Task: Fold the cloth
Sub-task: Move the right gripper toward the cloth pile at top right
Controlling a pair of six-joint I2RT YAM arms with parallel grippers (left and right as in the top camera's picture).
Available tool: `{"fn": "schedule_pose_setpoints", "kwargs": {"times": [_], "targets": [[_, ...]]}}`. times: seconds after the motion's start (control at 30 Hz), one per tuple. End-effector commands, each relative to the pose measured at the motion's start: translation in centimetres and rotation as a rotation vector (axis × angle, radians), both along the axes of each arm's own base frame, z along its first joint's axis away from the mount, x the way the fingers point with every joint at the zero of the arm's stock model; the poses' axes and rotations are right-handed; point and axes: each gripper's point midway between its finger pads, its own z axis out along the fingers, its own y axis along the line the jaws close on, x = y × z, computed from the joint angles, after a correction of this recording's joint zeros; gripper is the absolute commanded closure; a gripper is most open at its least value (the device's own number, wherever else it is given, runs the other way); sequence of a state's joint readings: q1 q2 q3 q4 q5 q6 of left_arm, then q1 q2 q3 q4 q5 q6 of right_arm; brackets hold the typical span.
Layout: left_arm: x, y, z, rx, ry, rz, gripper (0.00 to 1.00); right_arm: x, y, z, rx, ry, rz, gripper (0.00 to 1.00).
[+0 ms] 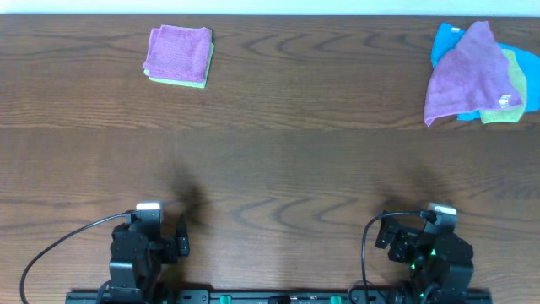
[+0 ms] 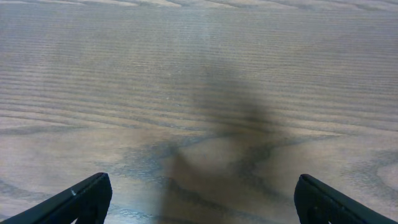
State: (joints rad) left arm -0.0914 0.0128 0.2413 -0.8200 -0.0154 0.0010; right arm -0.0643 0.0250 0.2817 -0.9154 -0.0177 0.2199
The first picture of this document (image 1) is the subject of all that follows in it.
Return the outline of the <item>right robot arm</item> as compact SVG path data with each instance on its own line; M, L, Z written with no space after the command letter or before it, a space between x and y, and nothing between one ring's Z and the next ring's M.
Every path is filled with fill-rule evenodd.
M415 213L419 230L397 221L400 212L383 212L375 246L388 248L392 262L408 266L409 280L386 297L388 303L464 303L473 276L473 247L454 232L454 208L431 204Z

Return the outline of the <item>purple microfiber cloth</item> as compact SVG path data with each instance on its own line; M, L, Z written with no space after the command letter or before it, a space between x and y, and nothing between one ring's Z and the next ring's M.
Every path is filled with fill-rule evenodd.
M509 66L489 23L473 23L430 77L424 123L429 127L441 117L522 107L521 95L510 81Z

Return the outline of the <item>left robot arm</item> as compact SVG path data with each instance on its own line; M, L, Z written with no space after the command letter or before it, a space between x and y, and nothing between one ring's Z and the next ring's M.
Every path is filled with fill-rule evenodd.
M161 235L161 211L130 210L113 230L109 262L109 303L158 303L167 297L159 276L164 264L175 264L190 253L186 219L175 224L173 236Z

